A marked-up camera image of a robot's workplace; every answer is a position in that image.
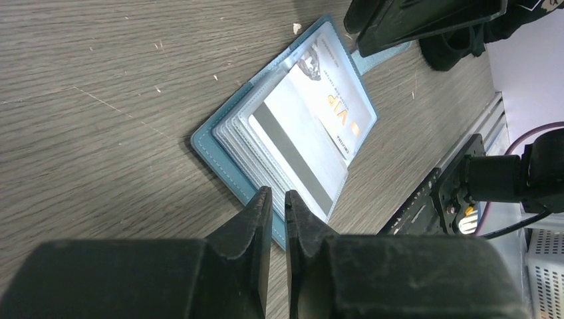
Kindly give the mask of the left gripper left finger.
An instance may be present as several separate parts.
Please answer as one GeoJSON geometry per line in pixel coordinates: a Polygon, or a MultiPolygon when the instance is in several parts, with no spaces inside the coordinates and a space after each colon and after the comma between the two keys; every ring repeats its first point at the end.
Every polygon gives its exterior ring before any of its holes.
{"type": "Polygon", "coordinates": [[[1,317],[264,318],[272,201],[260,188],[202,239],[43,243],[1,298],[1,317]]]}

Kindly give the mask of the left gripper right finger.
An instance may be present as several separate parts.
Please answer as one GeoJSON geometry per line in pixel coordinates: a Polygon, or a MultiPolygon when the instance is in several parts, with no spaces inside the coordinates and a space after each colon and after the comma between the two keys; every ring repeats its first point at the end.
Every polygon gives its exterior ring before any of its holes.
{"type": "Polygon", "coordinates": [[[498,252],[449,235],[334,231],[285,195],[291,318],[527,318],[498,252]]]}

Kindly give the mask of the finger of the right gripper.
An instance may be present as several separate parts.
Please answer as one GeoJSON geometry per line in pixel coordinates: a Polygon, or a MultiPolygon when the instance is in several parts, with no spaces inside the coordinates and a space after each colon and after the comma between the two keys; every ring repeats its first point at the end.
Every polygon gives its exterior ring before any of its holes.
{"type": "Polygon", "coordinates": [[[507,1],[385,1],[388,10],[383,20],[356,38],[356,49],[362,57],[405,42],[492,21],[507,10],[507,1]]]}
{"type": "Polygon", "coordinates": [[[344,17],[345,30],[349,34],[366,33],[383,20],[387,10],[385,0],[354,0],[344,17]]]}

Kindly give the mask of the black and white card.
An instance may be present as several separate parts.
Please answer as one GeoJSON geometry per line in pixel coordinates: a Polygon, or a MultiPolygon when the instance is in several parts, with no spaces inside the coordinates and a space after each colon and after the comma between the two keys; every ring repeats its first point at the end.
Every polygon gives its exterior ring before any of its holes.
{"type": "Polygon", "coordinates": [[[327,221],[348,176],[348,169],[320,121],[281,72],[248,122],[269,158],[310,210],[327,221]]]}

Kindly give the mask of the blue leather card holder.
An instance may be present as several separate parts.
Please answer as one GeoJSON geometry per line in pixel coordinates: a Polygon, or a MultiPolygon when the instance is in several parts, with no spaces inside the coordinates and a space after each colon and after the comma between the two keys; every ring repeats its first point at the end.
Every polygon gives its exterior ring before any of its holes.
{"type": "MultiPolygon", "coordinates": [[[[289,74],[289,70],[304,51],[303,43],[327,21],[333,24],[344,48],[350,54],[353,66],[369,98],[363,80],[364,74],[410,47],[410,43],[402,43],[379,53],[362,57],[358,51],[348,50],[333,18],[330,15],[324,15],[299,35],[280,55],[243,84],[194,132],[190,139],[193,149],[243,204],[249,203],[260,187],[271,188],[273,194],[271,236],[280,247],[286,245],[284,196],[288,190],[284,190],[284,187],[288,183],[281,169],[269,158],[265,146],[251,129],[248,118],[263,101],[263,94],[269,92],[269,83],[281,72],[289,74]]],[[[376,111],[377,121],[378,111],[373,102],[372,105],[376,111]]],[[[349,166],[354,159],[346,162],[339,150],[338,152],[349,174],[349,166]]]]}

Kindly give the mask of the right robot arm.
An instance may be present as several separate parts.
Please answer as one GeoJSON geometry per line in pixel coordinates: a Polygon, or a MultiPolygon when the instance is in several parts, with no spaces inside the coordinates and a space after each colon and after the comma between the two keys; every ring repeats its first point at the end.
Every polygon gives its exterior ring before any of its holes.
{"type": "MultiPolygon", "coordinates": [[[[481,56],[488,43],[562,8],[562,1],[353,1],[344,26],[357,34],[363,57],[417,41],[428,66],[447,72],[467,56],[481,56]]],[[[540,213],[563,200],[563,168],[549,169],[537,152],[470,159],[461,176],[476,201],[523,203],[526,211],[540,213]]]]}

